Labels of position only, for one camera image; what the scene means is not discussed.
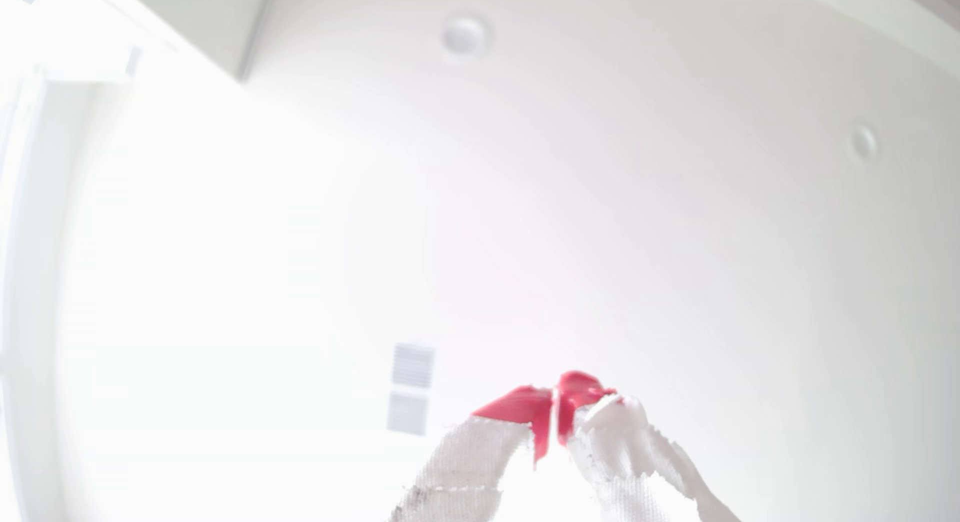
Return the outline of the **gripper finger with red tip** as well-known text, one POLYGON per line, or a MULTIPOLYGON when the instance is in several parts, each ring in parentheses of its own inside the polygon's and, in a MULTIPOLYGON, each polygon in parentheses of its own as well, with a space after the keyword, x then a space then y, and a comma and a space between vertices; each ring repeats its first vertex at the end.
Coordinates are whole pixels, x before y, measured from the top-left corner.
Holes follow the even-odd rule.
POLYGON ((534 465, 546 456, 553 404, 551 389, 522 385, 474 410, 441 439, 389 520, 492 520, 518 450, 531 445, 534 465))
POLYGON ((558 440, 605 521, 738 521, 638 399, 581 371, 563 373, 557 389, 558 440))

